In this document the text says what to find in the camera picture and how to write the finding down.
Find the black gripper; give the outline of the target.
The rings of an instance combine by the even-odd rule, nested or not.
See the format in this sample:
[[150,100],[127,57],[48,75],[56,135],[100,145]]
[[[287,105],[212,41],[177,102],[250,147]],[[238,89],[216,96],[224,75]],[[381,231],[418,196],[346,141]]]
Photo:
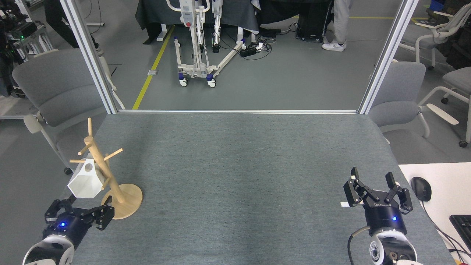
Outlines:
[[[364,205],[366,224],[370,227],[369,234],[373,236],[384,230],[396,230],[406,235],[407,229],[401,214],[406,215],[413,210],[409,190],[396,183],[392,172],[388,172],[385,179],[390,191],[387,193],[384,202],[391,204],[391,201],[397,195],[400,206],[397,204],[376,207]],[[372,198],[375,202],[379,201],[379,196],[360,181],[358,168],[356,167],[351,169],[351,178],[344,184],[343,188],[350,207],[355,207],[366,197]]]
[[[72,203],[76,201],[74,195],[63,200],[54,200],[45,213],[45,222],[48,226],[43,231],[43,239],[47,242],[63,245],[65,248],[73,246],[76,250],[91,226],[104,230],[114,218],[115,209],[112,206],[102,205],[86,210],[73,216]],[[64,209],[66,216],[57,218],[57,213]]]

